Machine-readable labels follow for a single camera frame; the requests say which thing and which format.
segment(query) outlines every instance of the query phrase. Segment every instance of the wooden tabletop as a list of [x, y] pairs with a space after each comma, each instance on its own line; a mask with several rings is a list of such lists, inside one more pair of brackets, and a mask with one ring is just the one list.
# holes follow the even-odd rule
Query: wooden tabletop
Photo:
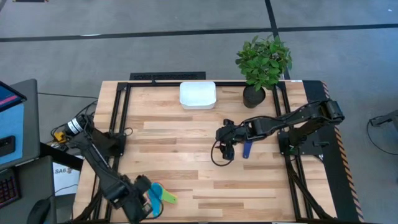
[[[95, 126], [107, 132], [118, 82], [103, 82], [95, 113]], [[285, 81], [292, 110], [307, 103], [302, 82]], [[223, 119], [236, 123], [259, 115], [276, 116], [272, 92], [256, 108], [243, 105], [243, 87], [217, 87], [212, 110], [184, 110], [179, 87], [133, 87], [126, 127], [127, 137], [119, 172], [134, 180], [144, 174], [160, 182], [178, 197], [177, 204], [164, 203], [162, 216], [155, 222], [259, 222], [294, 221], [294, 211], [284, 158], [279, 154], [276, 133], [252, 145], [248, 159], [242, 158], [243, 145], [235, 148], [235, 160], [226, 167], [215, 166], [210, 149], [215, 131]], [[284, 111], [279, 93], [281, 110]], [[219, 150], [215, 160], [225, 162]], [[335, 217], [323, 164], [313, 156], [302, 156], [309, 191]], [[85, 161], [81, 170], [73, 212], [77, 216], [91, 200], [95, 174]], [[302, 216], [305, 209], [298, 190]], [[104, 216], [104, 205], [100, 217]], [[114, 210], [112, 222], [126, 222], [123, 210]]]

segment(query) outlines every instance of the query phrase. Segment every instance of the monitor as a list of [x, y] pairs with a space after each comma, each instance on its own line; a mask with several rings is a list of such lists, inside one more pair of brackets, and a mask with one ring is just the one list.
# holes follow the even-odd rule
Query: monitor
[[18, 105], [26, 100], [26, 97], [0, 81], [0, 112]]

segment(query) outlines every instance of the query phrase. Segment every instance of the floor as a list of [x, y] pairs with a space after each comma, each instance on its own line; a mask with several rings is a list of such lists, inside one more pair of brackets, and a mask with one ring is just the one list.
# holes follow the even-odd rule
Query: floor
[[[1, 80], [36, 78], [46, 93], [98, 96], [103, 80], [127, 80], [131, 72], [205, 71], [207, 79], [242, 79], [234, 60], [243, 42], [278, 32], [292, 51], [290, 78], [326, 81], [345, 113], [340, 130], [365, 220], [398, 220], [398, 157], [378, 151], [366, 135], [369, 118], [397, 109], [398, 2], [1, 0], [0, 9]], [[192, 31], [208, 29], [214, 34]], [[189, 32], [170, 32], [176, 30]], [[91, 102], [39, 95], [41, 140]], [[390, 124], [370, 133], [382, 148], [398, 152]], [[73, 197], [58, 201], [62, 222]]]

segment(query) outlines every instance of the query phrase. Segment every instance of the yellow connector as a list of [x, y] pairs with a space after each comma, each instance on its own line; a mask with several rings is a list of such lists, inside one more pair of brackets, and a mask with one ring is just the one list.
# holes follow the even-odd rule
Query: yellow connector
[[58, 132], [54, 133], [55, 140], [57, 140], [59, 143], [65, 143], [67, 140], [65, 139], [65, 133], [63, 132]]

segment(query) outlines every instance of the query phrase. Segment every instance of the white container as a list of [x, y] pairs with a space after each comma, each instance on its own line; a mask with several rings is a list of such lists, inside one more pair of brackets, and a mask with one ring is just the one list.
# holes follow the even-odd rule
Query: white container
[[182, 82], [180, 103], [186, 110], [212, 109], [217, 101], [214, 82]]

